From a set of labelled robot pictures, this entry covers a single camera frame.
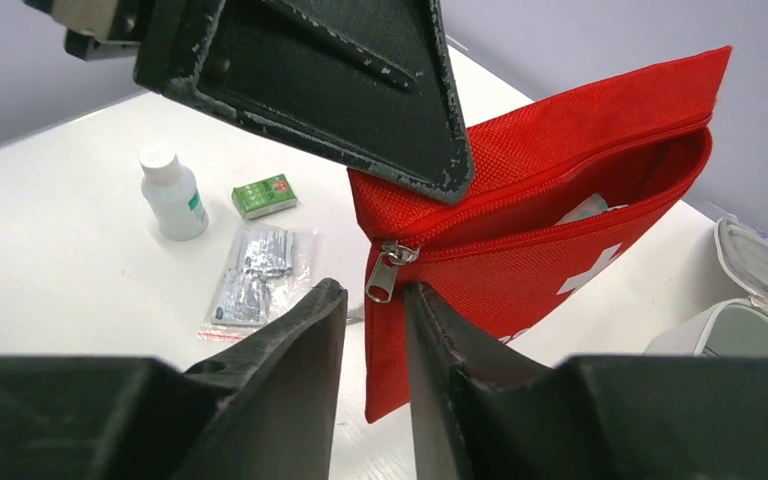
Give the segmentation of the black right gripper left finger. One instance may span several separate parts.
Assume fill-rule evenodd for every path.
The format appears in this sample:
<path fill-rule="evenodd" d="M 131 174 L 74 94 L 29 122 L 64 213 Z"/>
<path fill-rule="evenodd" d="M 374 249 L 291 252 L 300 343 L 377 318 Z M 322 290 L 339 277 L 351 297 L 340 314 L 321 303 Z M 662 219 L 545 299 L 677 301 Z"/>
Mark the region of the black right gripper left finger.
<path fill-rule="evenodd" d="M 325 479 L 347 291 L 325 279 L 185 371 L 0 356 L 0 479 Z"/>

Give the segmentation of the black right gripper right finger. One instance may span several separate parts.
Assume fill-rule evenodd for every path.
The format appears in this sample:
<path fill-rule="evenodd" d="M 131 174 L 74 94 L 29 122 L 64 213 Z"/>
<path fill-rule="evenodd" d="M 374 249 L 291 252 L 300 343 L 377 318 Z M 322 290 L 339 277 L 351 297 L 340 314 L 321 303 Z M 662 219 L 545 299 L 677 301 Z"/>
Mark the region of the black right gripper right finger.
<path fill-rule="evenodd" d="M 408 285 L 421 479 L 768 479 L 768 358 L 572 356 L 548 367 Z"/>

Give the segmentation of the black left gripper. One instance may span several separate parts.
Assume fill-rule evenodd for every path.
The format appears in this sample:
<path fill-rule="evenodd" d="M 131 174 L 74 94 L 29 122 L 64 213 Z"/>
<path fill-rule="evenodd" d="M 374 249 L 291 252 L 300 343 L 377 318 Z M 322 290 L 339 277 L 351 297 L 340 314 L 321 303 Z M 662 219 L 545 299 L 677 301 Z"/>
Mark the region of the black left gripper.
<path fill-rule="evenodd" d="M 66 29 L 65 51 L 83 61 L 134 57 L 144 39 L 152 0 L 24 0 Z"/>

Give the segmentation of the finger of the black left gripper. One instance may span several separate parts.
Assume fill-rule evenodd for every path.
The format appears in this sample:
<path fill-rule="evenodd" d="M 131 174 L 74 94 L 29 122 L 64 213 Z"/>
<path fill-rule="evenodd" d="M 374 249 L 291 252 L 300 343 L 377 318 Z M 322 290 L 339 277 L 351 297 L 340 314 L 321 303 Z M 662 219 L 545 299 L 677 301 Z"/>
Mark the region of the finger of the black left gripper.
<path fill-rule="evenodd" d="M 437 1 L 158 1 L 134 79 L 446 204 L 474 177 Z"/>

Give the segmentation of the red first aid pouch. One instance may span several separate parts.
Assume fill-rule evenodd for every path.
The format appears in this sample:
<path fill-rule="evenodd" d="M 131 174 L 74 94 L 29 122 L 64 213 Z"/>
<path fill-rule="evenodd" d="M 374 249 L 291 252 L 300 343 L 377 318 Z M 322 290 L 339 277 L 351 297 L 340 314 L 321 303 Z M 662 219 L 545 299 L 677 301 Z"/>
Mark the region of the red first aid pouch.
<path fill-rule="evenodd" d="M 365 418 L 407 404 L 404 291 L 430 284 L 508 342 L 627 251 L 691 188 L 732 50 L 653 64 L 533 102 L 468 130 L 475 177 L 443 205 L 348 175 L 371 243 L 365 296 Z M 594 193 L 627 204 L 556 222 Z"/>

